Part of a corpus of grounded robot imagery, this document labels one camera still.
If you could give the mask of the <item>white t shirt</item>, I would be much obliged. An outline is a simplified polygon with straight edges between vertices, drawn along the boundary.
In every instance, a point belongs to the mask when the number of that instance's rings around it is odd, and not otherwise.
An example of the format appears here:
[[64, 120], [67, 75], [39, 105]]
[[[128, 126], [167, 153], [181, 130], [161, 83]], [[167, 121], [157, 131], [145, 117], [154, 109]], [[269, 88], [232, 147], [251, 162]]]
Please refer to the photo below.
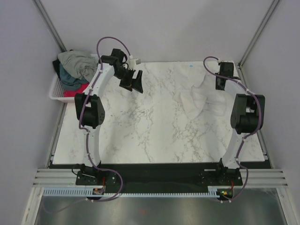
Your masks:
[[215, 88], [216, 77], [204, 66], [195, 63], [176, 63], [173, 70], [174, 100], [182, 106], [189, 120], [204, 113], [228, 116], [232, 112], [233, 98]]

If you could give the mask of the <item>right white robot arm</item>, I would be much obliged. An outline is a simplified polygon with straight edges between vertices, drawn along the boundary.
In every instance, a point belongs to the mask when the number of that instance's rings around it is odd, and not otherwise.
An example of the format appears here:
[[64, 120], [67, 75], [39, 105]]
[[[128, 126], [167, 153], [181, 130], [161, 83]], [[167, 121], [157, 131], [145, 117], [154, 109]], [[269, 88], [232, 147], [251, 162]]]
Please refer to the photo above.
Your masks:
[[215, 180], [221, 185], [241, 185], [240, 160], [245, 140], [263, 126], [265, 97], [256, 95], [234, 76], [234, 64], [220, 62], [216, 73], [216, 89], [227, 92], [233, 99], [230, 116], [232, 136], [225, 154], [221, 157]]

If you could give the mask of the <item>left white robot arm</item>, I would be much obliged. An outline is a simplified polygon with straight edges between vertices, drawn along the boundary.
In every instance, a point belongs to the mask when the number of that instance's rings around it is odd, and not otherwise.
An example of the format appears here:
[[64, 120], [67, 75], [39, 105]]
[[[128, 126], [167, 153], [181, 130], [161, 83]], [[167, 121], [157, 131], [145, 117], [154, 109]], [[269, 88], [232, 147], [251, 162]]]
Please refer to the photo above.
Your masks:
[[105, 119], [105, 110], [101, 102], [102, 94], [112, 77], [120, 80], [119, 86], [128, 91], [143, 93], [141, 70], [135, 67], [139, 61], [130, 53], [113, 49], [110, 55], [99, 58], [97, 71], [87, 89], [75, 95], [76, 116], [79, 129], [85, 137], [85, 154], [80, 170], [76, 175], [76, 184], [80, 186], [100, 185], [108, 174], [101, 168], [99, 153], [99, 133]]

